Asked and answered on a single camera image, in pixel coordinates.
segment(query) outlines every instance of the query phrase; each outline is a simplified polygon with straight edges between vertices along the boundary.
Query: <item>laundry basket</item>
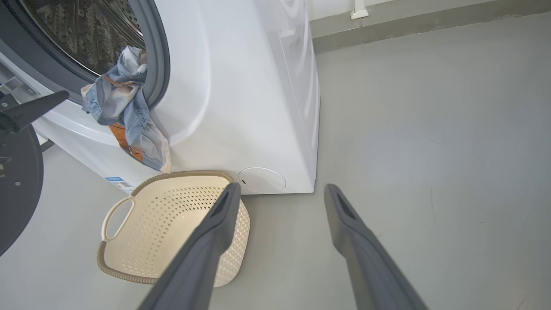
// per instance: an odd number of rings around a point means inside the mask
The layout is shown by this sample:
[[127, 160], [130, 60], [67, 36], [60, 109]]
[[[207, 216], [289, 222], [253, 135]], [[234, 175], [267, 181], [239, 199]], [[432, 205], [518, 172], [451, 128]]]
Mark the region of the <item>laundry basket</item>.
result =
[[[209, 209], [233, 182], [213, 170], [176, 172], [153, 177], [115, 204], [101, 228], [98, 266], [124, 280], [155, 284]], [[112, 238], [107, 226], [124, 202], [132, 206]], [[249, 238], [249, 213], [240, 202], [230, 247], [220, 256], [214, 287], [226, 285], [237, 275]]]

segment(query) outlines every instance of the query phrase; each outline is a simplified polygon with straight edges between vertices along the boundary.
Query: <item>floor scratch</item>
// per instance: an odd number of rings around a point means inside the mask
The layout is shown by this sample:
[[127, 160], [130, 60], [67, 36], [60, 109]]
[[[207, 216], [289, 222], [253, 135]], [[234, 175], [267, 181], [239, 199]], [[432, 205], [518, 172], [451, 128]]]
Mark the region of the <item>floor scratch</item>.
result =
[[427, 140], [429, 140], [429, 141], [433, 141], [434, 143], [437, 143], [437, 144], [441, 144], [440, 142], [438, 142], [438, 141], [434, 141], [433, 139], [429, 139], [429, 138], [427, 138]]
[[517, 310], [520, 309], [520, 306], [522, 305], [523, 302], [524, 302], [524, 298], [523, 298], [522, 301], [520, 302], [520, 305], [518, 306]]
[[430, 188], [430, 207], [433, 209], [433, 219], [436, 224], [436, 217], [434, 216], [433, 188]]

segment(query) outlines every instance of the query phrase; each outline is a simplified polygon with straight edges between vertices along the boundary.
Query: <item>blue and white sticker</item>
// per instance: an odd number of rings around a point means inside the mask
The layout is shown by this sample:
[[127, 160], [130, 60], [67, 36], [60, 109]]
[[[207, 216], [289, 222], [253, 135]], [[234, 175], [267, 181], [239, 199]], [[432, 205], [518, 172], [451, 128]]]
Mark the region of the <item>blue and white sticker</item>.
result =
[[134, 187], [126, 183], [121, 178], [105, 178], [107, 181], [113, 183], [116, 187], [120, 188], [126, 194], [130, 195], [134, 191]]

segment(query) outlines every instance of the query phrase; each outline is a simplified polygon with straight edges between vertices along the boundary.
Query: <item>washing machine door opening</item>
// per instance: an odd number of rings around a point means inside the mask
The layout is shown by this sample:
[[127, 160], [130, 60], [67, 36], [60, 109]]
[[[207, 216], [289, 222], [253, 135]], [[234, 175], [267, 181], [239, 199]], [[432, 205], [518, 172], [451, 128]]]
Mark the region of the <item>washing machine door opening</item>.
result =
[[0, 52], [52, 91], [66, 89], [82, 104], [80, 89], [130, 45], [147, 52], [148, 105], [163, 96], [169, 52], [153, 0], [3, 0], [2, 6]]

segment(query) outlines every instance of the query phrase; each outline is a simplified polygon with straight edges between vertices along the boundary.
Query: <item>white washing machine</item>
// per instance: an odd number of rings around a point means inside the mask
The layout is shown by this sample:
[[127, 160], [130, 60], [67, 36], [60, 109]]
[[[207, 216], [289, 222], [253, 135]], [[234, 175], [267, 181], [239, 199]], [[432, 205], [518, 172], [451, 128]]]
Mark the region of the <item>white washing machine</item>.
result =
[[0, 83], [21, 81], [22, 102], [68, 90], [33, 126], [100, 176], [135, 187], [160, 174], [81, 111], [80, 88], [134, 45], [173, 172], [222, 170], [243, 194], [314, 191], [320, 89], [304, 0], [4, 0], [0, 29]]

